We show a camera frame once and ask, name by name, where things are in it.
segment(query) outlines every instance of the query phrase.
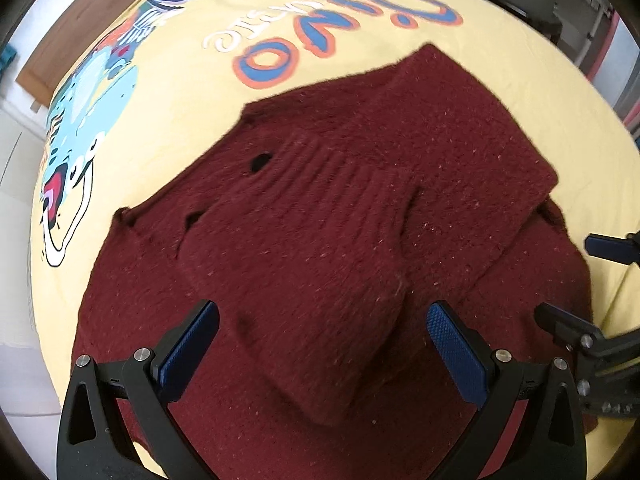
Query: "bed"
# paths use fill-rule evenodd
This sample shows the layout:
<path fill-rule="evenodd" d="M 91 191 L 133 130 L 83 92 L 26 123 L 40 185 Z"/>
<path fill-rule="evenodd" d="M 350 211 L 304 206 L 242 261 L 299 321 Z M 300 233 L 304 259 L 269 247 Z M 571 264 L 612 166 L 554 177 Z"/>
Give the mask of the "bed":
<path fill-rule="evenodd" d="M 325 11 L 347 24 L 318 36 L 293 27 L 295 16 Z M 49 107 L 31 279 L 61 401 L 78 307 L 116 209 L 180 173 L 245 103 L 384 66 L 427 42 L 498 96 L 553 165 L 552 198 L 578 247 L 589 232 L 640 229 L 640 159 L 619 119 L 555 46 L 484 0 L 136 0 L 69 69 Z M 640 325 L 640 271 L 587 261 L 595 322 L 606 335 Z M 588 435 L 590 478 L 631 425 L 603 419 Z"/>

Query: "metal screw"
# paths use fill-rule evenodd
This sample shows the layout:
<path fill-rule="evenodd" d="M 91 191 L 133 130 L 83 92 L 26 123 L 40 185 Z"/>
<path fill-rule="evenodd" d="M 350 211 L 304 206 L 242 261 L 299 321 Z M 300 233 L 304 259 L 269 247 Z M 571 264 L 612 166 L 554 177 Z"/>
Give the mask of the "metal screw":
<path fill-rule="evenodd" d="M 78 359 L 76 359 L 76 365 L 79 367 L 87 366 L 91 358 L 87 354 L 82 354 Z"/>
<path fill-rule="evenodd" d="M 554 359 L 554 366 L 558 370 L 566 370 L 566 361 L 564 359 L 562 359 L 561 357 L 556 357 Z"/>
<path fill-rule="evenodd" d="M 589 334 L 584 334 L 581 338 L 580 338 L 580 344 L 584 347 L 584 348 L 591 348 L 593 346 L 593 337 L 591 337 Z"/>
<path fill-rule="evenodd" d="M 590 391 L 591 391 L 591 385 L 589 384 L 589 381 L 587 379 L 580 379 L 578 381 L 578 394 L 581 397 L 586 397 L 587 395 L 589 395 Z"/>
<path fill-rule="evenodd" d="M 501 363 L 508 363 L 511 361 L 511 352 L 508 350 L 496 350 L 495 358 L 498 359 Z"/>
<path fill-rule="evenodd" d="M 140 348 L 136 350 L 135 354 L 133 354 L 133 358 L 136 361 L 145 361 L 151 355 L 151 350 L 149 348 Z"/>

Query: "knit sweater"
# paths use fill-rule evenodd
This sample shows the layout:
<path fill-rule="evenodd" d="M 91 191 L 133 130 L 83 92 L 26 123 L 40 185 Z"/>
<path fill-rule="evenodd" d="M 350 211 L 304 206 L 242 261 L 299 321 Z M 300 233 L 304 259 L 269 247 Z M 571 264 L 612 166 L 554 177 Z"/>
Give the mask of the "knit sweater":
<path fill-rule="evenodd" d="M 554 353 L 541 301 L 590 316 L 555 184 L 501 103 L 430 45 L 248 105 L 116 213 L 73 357 L 127 358 L 213 300 L 220 332 L 171 410 L 220 478 L 423 479 L 472 414 L 427 341 L 432 301 L 519 359 Z"/>

